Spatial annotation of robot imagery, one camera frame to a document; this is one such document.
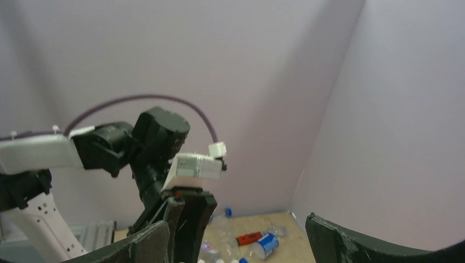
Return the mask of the pepsi label bottle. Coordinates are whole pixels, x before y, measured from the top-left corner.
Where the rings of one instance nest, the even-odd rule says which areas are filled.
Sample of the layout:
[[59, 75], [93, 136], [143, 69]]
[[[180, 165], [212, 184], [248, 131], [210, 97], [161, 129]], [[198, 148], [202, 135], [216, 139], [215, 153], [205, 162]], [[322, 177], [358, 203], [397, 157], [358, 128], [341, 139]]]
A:
[[229, 219], [233, 213], [231, 208], [225, 207], [221, 210], [216, 210], [210, 217], [208, 224], [213, 227], [229, 227]]

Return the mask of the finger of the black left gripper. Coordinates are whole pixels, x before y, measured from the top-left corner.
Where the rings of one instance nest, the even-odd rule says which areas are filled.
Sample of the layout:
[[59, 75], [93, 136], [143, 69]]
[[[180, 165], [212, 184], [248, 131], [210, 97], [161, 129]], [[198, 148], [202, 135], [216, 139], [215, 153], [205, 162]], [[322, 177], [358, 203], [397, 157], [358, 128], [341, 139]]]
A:
[[145, 231], [158, 222], [165, 223], [169, 232], [162, 236], [167, 238], [166, 252], [164, 253], [162, 262], [175, 262], [175, 237], [184, 207], [184, 200], [181, 197], [173, 196], [166, 197], [158, 203], [150, 204], [137, 219], [136, 223], [128, 228], [127, 237], [142, 230]]
[[200, 188], [179, 188], [175, 196], [184, 202], [184, 207], [174, 235], [174, 262], [197, 262], [217, 201], [213, 194]]

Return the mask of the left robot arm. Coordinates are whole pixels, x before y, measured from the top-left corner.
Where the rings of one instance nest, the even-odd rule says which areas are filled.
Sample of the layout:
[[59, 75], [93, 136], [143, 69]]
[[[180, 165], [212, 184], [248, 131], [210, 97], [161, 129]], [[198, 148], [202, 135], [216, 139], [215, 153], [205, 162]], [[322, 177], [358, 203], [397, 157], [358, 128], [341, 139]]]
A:
[[[226, 146], [212, 133], [209, 153], [180, 151], [190, 131], [182, 116], [151, 108], [135, 125], [113, 122], [1, 139], [1, 213], [26, 235], [45, 262], [196, 262], [217, 206], [202, 186], [226, 170]], [[144, 211], [127, 237], [88, 251], [58, 211], [53, 168], [130, 167]]]

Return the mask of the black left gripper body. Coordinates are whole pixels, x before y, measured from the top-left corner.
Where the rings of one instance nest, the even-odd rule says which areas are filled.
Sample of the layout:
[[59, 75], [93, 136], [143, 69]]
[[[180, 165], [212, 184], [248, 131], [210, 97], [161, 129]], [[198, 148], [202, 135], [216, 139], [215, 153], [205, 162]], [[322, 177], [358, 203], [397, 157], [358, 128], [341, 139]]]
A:
[[167, 199], [172, 193], [163, 190], [167, 170], [141, 170], [139, 172], [139, 196], [144, 205], [140, 216], [141, 225], [151, 225], [163, 219], [168, 208]]

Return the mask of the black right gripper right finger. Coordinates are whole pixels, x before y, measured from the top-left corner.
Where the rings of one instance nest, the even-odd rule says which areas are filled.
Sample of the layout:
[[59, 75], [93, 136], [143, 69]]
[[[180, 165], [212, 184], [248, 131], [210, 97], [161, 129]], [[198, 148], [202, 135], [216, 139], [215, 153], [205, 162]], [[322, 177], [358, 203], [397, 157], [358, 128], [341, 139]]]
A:
[[305, 230], [316, 262], [464, 262], [464, 241], [436, 251], [383, 241], [337, 225], [315, 213]]

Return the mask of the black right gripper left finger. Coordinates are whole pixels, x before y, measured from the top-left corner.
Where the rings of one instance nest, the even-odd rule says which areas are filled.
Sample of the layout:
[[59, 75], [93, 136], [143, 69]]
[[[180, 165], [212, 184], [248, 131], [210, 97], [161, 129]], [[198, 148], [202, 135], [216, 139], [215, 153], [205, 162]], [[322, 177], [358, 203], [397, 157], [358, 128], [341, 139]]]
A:
[[70, 259], [68, 262], [164, 262], [169, 235], [168, 224], [165, 221], [158, 221], [125, 239]]

